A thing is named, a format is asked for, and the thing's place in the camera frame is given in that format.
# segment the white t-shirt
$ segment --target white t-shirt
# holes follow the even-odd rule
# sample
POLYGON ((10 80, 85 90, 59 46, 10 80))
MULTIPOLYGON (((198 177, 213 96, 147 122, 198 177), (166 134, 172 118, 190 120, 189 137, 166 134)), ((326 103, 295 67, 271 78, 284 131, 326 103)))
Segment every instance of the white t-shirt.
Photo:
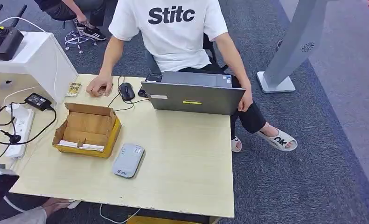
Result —
POLYGON ((164 71, 210 64, 203 33, 210 41, 227 32, 218 0, 118 0, 109 31, 129 41, 142 31, 146 49, 164 71))

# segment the router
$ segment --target router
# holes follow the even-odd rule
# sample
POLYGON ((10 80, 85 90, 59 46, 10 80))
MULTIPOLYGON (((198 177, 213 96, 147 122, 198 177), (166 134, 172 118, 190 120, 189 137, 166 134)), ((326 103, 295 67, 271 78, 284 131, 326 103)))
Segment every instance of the router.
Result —
MULTIPOLYGON (((17 15, 21 17, 27 8, 24 5, 17 15)), ((17 51, 20 43, 23 39, 23 34, 15 28, 19 19, 15 19, 10 27, 0 27, 0 60, 9 61, 13 58, 15 52, 17 51)))

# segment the table top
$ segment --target table top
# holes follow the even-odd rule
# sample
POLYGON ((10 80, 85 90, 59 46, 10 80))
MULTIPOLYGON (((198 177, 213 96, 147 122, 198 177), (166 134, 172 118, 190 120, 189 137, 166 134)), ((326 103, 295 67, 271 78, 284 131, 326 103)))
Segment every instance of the table top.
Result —
MULTIPOLYGON (((79 95, 66 97, 65 102, 107 106, 118 93, 118 77, 114 77, 110 96, 93 98, 85 89, 94 77, 80 75, 77 82, 83 86, 79 95)), ((143 80, 125 78, 135 93, 143 80)), ((143 98, 136 96, 132 101, 140 99, 143 98)), ((115 110, 130 106, 121 97, 111 105, 115 110)), ((68 114, 63 104, 57 107, 57 112, 55 126, 29 143, 25 156, 13 165, 20 178, 10 192, 234 217, 229 116, 155 110, 149 101, 138 102, 132 109, 116 112, 123 127, 112 155, 104 159, 60 153, 53 148, 54 131, 68 114), (112 172, 113 162, 124 143, 135 143, 145 149, 142 163, 132 179, 112 172)), ((2 113, 5 121, 9 120, 7 115, 2 113)), ((52 119, 52 112, 36 111, 30 136, 52 119)), ((0 145, 0 154, 4 148, 0 145)))

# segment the man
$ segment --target man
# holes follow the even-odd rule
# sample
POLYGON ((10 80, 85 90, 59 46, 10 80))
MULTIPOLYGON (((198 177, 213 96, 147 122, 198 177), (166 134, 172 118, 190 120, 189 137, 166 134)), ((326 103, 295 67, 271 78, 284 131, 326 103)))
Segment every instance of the man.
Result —
POLYGON ((107 45, 99 75, 87 87, 89 94, 101 96, 100 88, 103 86, 106 94, 110 93, 111 73, 123 53, 124 41, 131 40, 140 30, 145 47, 161 72, 223 74, 202 49, 203 33, 206 33, 211 41, 216 41, 224 61, 234 72, 232 87, 246 89, 238 111, 231 116, 232 151, 242 150, 242 143, 235 136, 238 117, 248 132, 257 132, 275 148, 292 151, 297 147, 293 137, 265 121, 253 102, 250 81, 228 34, 218 0, 119 0, 109 30, 113 36, 107 45))
POLYGON ((106 40, 106 36, 97 27, 103 26, 104 0, 35 0, 39 8, 54 20, 65 21, 77 17, 77 29, 82 30, 85 36, 98 41, 106 40), (84 12, 90 12, 88 23, 84 12))

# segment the open cardboard box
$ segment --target open cardboard box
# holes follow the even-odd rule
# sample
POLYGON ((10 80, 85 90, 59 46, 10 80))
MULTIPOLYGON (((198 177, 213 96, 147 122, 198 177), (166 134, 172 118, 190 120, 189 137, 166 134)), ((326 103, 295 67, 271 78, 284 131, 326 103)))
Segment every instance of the open cardboard box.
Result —
POLYGON ((52 146, 60 152, 107 158, 113 151, 121 122, 113 109, 102 106, 65 103, 66 121, 55 131, 52 146), (77 147, 59 145, 60 140, 77 143, 77 147), (83 144, 104 146, 102 152, 80 149, 83 144))

